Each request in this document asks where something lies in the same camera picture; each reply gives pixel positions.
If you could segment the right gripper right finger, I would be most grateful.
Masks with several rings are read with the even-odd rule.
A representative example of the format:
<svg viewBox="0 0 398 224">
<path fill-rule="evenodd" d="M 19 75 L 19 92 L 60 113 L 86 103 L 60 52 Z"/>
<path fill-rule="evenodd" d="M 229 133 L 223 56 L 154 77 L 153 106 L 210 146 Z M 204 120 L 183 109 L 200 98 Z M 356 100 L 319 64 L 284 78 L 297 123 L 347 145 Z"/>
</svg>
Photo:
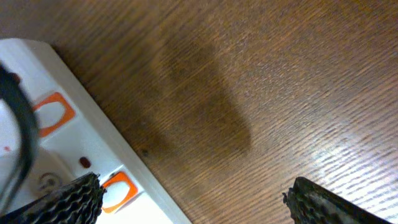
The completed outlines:
<svg viewBox="0 0 398 224">
<path fill-rule="evenodd" d="M 305 177 L 282 195 L 295 224 L 391 224 Z"/>
</svg>

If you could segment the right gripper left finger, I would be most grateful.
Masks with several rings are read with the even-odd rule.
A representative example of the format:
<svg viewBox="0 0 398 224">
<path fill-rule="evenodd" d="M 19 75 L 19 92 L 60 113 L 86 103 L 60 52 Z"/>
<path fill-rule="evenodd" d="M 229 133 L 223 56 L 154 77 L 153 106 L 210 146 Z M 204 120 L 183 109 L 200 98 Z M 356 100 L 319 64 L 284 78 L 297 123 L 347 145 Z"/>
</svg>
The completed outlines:
<svg viewBox="0 0 398 224">
<path fill-rule="evenodd" d="M 4 224 L 95 224 L 106 189 L 89 172 L 1 217 Z"/>
</svg>

